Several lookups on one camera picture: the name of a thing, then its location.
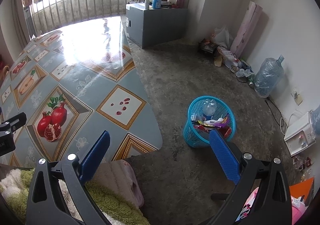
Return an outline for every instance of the gray floor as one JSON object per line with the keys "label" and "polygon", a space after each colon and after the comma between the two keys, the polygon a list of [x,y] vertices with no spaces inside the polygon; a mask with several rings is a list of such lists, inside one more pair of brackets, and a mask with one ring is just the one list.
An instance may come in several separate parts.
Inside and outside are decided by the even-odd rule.
{"label": "gray floor", "polygon": [[221,206],[210,194],[234,187],[210,148],[192,149],[183,140],[188,106],[198,96],[212,95],[229,105],[237,124],[232,142],[241,151],[261,160],[279,157],[289,184],[298,182],[279,126],[248,84],[239,83],[228,68],[215,67],[195,46],[176,41],[140,49],[128,41],[163,138],[160,150],[128,159],[145,199],[141,210],[151,225],[199,224]]}

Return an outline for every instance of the orange object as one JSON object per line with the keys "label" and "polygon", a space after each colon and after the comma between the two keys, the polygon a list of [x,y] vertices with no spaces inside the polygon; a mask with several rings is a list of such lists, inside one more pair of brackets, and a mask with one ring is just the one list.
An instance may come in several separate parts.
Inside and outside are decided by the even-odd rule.
{"label": "orange object", "polygon": [[290,195],[294,198],[304,196],[305,205],[308,206],[313,198],[314,178],[305,180],[304,182],[297,183],[289,186]]}

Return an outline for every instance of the black chair leg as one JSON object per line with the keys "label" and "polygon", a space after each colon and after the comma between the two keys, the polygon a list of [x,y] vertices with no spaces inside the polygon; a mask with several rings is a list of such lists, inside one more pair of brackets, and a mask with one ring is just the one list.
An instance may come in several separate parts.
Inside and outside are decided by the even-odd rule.
{"label": "black chair leg", "polygon": [[213,193],[211,194],[211,200],[216,201],[225,201],[229,196],[229,193]]}

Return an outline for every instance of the patterned tablecloth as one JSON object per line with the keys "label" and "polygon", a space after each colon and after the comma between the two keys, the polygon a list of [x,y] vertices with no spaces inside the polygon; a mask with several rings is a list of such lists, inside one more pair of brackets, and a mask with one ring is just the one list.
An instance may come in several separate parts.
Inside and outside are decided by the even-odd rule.
{"label": "patterned tablecloth", "polygon": [[156,118],[137,75],[120,17],[77,23],[25,47],[1,88],[1,121],[24,112],[16,149],[0,163],[35,167],[38,159],[86,155],[104,130],[103,161],[162,146]]}

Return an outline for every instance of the pomegranate print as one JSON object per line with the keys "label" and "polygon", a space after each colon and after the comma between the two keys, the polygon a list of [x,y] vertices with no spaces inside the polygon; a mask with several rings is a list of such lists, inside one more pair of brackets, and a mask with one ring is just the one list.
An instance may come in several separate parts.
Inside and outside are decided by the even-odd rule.
{"label": "pomegranate print", "polygon": [[44,131],[44,137],[49,142],[53,142],[54,140],[57,140],[59,136],[61,135],[61,126],[57,124],[49,124],[45,131]]}
{"label": "pomegranate print", "polygon": [[60,107],[56,107],[52,113],[52,124],[59,124],[62,126],[67,120],[67,110],[64,108],[65,103],[62,101]]}
{"label": "pomegranate print", "polygon": [[44,137],[44,131],[45,129],[47,128],[47,126],[49,124],[51,124],[52,122],[52,118],[51,116],[49,115],[50,112],[46,113],[46,112],[43,112],[42,113],[42,119],[40,119],[39,123],[38,123],[38,126],[37,126],[37,131],[38,131],[38,134],[39,136],[41,137]]}

